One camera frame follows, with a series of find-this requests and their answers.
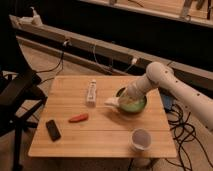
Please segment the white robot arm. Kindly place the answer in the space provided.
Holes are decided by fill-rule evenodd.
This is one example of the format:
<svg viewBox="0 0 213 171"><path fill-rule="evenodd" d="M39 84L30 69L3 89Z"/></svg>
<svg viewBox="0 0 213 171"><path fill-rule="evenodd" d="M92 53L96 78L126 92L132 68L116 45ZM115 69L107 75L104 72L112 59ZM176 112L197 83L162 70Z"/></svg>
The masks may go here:
<svg viewBox="0 0 213 171"><path fill-rule="evenodd" d="M118 103L125 105L141 100L149 91L156 88L169 91L189 108L210 132L213 132L213 99L179 80L170 67L160 62L150 63L146 67L146 73L126 87Z"/></svg>

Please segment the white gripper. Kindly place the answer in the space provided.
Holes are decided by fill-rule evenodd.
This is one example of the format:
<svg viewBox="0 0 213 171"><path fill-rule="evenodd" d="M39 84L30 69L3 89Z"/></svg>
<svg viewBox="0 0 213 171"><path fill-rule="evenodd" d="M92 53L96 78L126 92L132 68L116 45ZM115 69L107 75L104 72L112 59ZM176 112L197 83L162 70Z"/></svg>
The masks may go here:
<svg viewBox="0 0 213 171"><path fill-rule="evenodd" d="M149 80L146 77L140 77L135 81L132 81L127 85L126 94L134 100L142 99L146 97L149 90Z"/></svg>

